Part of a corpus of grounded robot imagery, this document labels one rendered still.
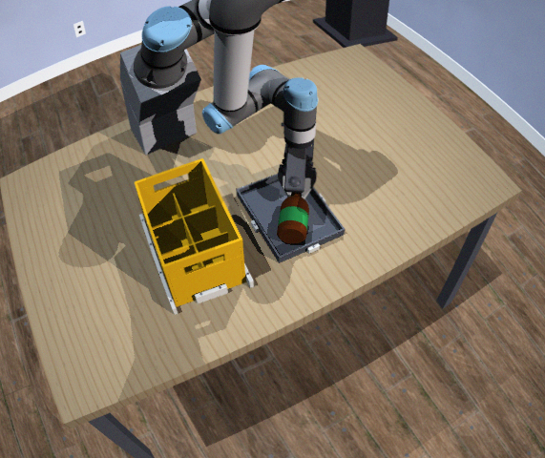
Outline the yellow divided crate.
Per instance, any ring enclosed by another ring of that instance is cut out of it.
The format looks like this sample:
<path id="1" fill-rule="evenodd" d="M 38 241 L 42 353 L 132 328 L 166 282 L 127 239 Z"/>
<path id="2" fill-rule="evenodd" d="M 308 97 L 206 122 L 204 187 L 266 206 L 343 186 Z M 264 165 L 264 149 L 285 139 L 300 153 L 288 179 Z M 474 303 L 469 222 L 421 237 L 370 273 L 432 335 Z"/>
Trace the yellow divided crate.
<path id="1" fill-rule="evenodd" d="M 189 179 L 154 190 L 185 174 Z M 242 238 L 209 170 L 161 177 L 139 199 L 176 307 L 223 284 L 229 289 L 246 283 Z"/>

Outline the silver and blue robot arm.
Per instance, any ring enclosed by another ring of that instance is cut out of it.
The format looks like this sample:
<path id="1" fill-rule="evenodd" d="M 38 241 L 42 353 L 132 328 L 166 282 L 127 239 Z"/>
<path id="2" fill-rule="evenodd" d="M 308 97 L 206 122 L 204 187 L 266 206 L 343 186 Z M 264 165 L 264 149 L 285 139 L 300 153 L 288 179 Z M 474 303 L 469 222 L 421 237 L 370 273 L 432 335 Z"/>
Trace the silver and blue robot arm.
<path id="1" fill-rule="evenodd" d="M 281 126 L 289 141 L 311 141 L 316 134 L 316 85 L 302 77 L 289 79 L 266 65 L 250 72 L 254 30 L 262 14 L 282 1 L 191 0 L 179 7 L 155 10 L 144 24 L 140 53 L 135 57 L 137 80 L 153 89 L 176 84 L 187 67 L 184 50 L 215 30 L 214 101 L 202 110 L 210 130 L 222 134 L 272 104 L 283 111 Z M 304 192 L 305 163 L 306 148 L 287 145 L 286 192 Z"/>

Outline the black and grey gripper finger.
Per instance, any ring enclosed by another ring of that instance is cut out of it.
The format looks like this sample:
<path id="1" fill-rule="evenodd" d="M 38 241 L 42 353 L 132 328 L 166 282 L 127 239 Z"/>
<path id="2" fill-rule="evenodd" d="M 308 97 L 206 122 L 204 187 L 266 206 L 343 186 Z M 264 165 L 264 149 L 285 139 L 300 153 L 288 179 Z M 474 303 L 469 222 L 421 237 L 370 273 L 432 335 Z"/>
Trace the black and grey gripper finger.
<path id="1" fill-rule="evenodd" d="M 279 179 L 279 182 L 280 182 L 280 184 L 282 185 L 282 187 L 284 189 L 285 173 L 283 172 L 283 165 L 282 164 L 280 164 L 280 167 L 279 167 L 278 179 Z M 285 193 L 286 193 L 287 197 L 292 196 L 291 192 L 285 192 Z"/>
<path id="2" fill-rule="evenodd" d="M 312 187 L 314 186 L 316 182 L 316 177 L 317 177 L 316 168 L 311 167 L 311 169 L 312 169 L 311 175 L 305 178 L 304 192 L 301 193 L 302 198 L 306 198 L 306 196 L 308 195 L 308 193 L 310 192 L 310 190 L 312 189 Z"/>

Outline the brown bottle with green label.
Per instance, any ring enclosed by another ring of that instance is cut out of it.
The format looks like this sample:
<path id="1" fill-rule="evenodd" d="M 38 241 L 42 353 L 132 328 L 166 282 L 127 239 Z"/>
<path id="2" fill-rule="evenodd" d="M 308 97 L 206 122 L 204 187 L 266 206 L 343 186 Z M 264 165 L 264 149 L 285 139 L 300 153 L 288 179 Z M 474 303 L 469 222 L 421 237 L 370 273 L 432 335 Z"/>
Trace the brown bottle with green label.
<path id="1" fill-rule="evenodd" d="M 277 236 L 283 242 L 296 244 L 306 239 L 309 207 L 301 193 L 292 193 L 282 205 Z"/>

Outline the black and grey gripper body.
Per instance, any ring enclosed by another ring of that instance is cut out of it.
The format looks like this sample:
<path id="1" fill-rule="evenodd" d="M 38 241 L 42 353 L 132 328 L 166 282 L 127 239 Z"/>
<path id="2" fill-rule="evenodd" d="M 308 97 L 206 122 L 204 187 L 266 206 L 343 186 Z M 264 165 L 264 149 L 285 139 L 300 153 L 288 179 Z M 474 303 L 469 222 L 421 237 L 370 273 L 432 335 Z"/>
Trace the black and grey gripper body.
<path id="1" fill-rule="evenodd" d="M 286 137 L 284 137 L 284 141 L 285 141 L 285 148 L 284 148 L 284 159 L 282 161 L 282 164 L 283 164 L 283 172 L 285 173 L 285 167 L 286 167 L 286 154 L 287 154 L 287 145 L 292 147 L 292 148 L 296 148 L 296 149 L 303 149 L 303 148 L 306 148 L 306 163 L 305 163 L 305 167 L 306 167 L 306 170 L 305 170 L 305 176 L 308 177 L 311 175 L 312 173 L 312 169 L 311 167 L 313 166 L 313 148 L 314 148 L 314 139 L 312 139 L 311 141 L 309 142 L 306 142 L 306 143 L 303 143 L 303 144 L 297 144 L 297 143 L 293 143 L 291 141 L 289 141 Z M 287 144 L 286 144 L 287 142 Z M 311 144 L 311 142 L 313 142 Z M 309 146 L 309 144 L 311 144 Z M 309 146 L 309 147 L 307 147 Z M 312 158 L 312 159 L 311 159 Z"/>

